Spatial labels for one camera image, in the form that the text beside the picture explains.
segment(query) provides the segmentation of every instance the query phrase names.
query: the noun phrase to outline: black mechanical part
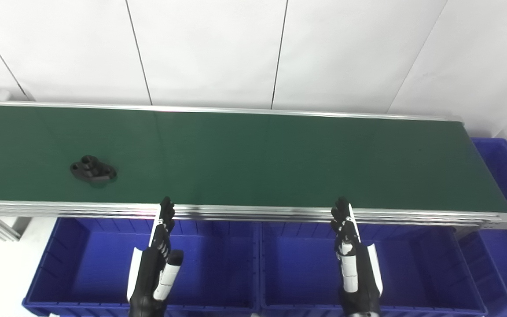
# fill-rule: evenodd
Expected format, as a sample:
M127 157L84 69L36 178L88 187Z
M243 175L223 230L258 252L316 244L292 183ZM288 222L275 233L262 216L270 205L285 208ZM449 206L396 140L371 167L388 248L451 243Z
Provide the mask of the black mechanical part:
M92 183L106 182L117 176L115 168L92 155L83 156L79 162L70 165L70 171L76 178Z

